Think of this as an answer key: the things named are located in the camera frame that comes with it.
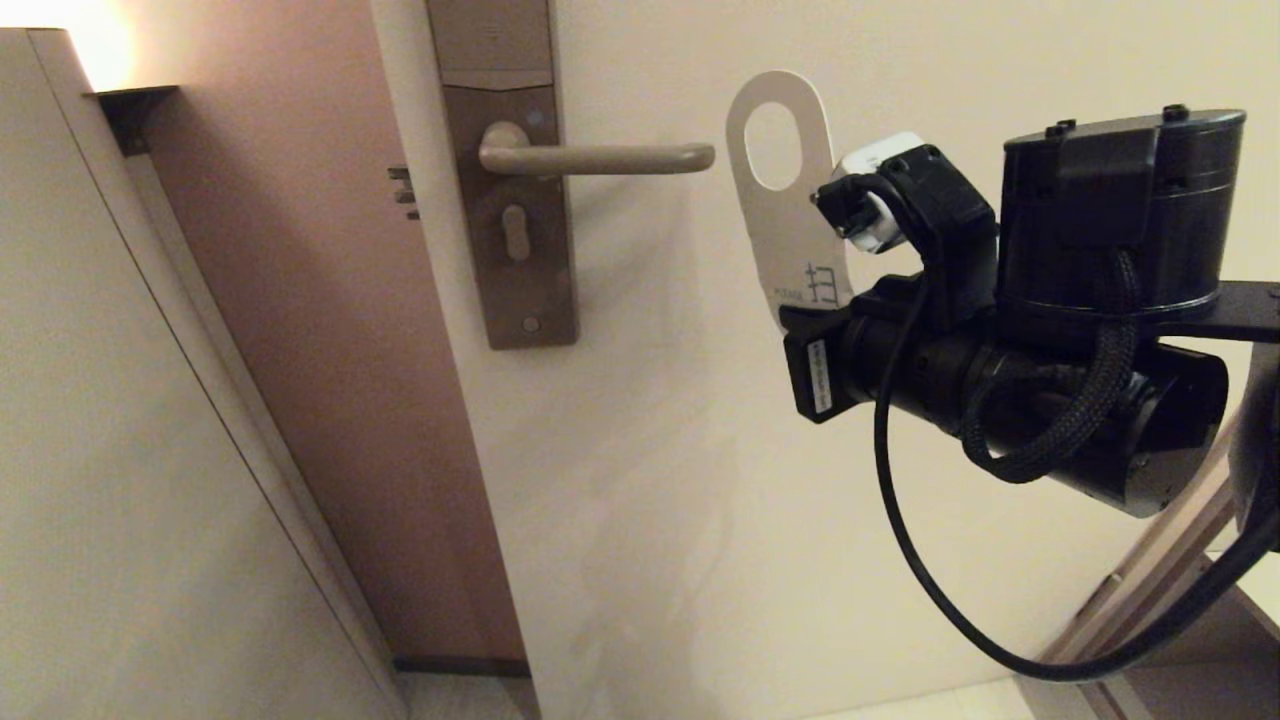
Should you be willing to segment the white and blue door hanger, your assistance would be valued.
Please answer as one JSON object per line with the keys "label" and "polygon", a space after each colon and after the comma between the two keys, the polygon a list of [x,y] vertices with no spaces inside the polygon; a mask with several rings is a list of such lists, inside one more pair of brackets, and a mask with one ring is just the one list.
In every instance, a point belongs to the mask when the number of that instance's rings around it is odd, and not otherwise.
{"label": "white and blue door hanger", "polygon": [[[797,132],[799,169],[774,187],[759,178],[748,123],[768,104],[783,108]],[[845,242],[812,205],[810,196],[835,169],[827,115],[819,94],[791,70],[767,70],[737,91],[724,120],[733,183],[771,320],[782,331],[786,307],[831,311],[852,299]]]}

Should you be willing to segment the white door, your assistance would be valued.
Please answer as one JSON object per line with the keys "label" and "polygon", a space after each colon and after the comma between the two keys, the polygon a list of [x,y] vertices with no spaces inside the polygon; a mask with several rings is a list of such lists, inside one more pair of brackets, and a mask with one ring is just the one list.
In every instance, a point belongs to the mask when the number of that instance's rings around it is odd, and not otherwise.
{"label": "white door", "polygon": [[1280,278],[1280,0],[556,0],[564,141],[717,146],[568,182],[580,337],[489,347],[422,0],[370,0],[545,720],[786,720],[1004,679],[924,596],[870,411],[800,418],[724,150],[764,70],[837,154],[909,129],[998,201],[1057,120],[1240,108],[1222,264]]}

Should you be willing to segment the brown door jamb panel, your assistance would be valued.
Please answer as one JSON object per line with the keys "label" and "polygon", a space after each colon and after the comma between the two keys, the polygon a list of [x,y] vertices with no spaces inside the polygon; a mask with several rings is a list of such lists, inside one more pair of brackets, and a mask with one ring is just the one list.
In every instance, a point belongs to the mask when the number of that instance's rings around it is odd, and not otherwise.
{"label": "brown door jamb panel", "polygon": [[370,0],[102,0],[109,88],[174,85],[151,158],[232,342],[406,669],[526,652]]}

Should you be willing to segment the brown metal lock plate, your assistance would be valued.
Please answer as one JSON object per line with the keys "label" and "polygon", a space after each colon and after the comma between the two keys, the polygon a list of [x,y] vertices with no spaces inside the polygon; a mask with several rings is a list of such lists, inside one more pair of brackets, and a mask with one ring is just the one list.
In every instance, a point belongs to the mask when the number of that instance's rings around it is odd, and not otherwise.
{"label": "brown metal lock plate", "polygon": [[[534,145],[562,142],[556,0],[425,6],[488,343],[497,351],[572,345],[579,314],[564,181],[493,174],[477,158],[485,129],[503,120]],[[507,258],[500,224],[511,204],[527,213],[531,256],[520,264]],[[526,316],[539,318],[541,331],[524,332]]]}

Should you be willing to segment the brown wooden door frame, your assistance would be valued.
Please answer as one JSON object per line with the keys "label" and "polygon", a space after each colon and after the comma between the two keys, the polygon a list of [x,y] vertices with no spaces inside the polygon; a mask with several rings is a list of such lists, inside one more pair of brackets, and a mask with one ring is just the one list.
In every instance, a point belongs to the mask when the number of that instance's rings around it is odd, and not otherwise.
{"label": "brown wooden door frame", "polygon": [[[1248,429],[1243,413],[1224,427],[1187,491],[1144,530],[1044,657],[1078,661],[1116,650],[1170,610],[1222,559],[1234,498],[1229,454]],[[1178,641],[1100,682],[1051,685],[1020,679],[1032,720],[1280,720],[1280,612],[1272,561]]]}

